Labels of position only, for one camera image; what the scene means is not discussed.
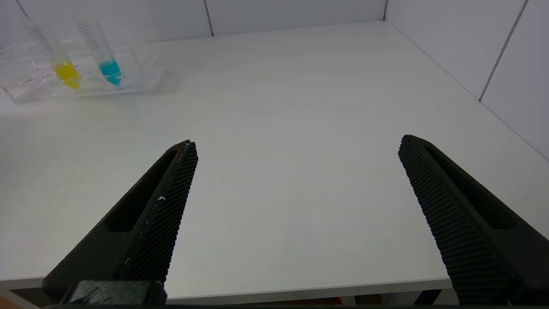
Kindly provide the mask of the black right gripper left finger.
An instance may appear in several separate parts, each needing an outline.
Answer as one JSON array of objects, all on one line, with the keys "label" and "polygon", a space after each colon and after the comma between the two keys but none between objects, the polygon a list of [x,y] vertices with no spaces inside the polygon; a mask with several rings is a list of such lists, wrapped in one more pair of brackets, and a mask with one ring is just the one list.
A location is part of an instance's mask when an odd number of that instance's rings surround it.
[{"label": "black right gripper left finger", "polygon": [[43,279],[44,292],[60,299],[83,280],[165,283],[198,160],[192,141],[170,147]]}]

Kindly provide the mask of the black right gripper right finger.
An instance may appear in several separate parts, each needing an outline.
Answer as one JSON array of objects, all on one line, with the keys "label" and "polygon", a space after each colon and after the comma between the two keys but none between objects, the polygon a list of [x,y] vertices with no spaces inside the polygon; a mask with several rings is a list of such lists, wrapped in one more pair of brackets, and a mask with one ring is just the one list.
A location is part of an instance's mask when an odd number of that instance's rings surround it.
[{"label": "black right gripper right finger", "polygon": [[547,306],[547,238],[429,141],[404,135],[398,156],[459,303]]}]

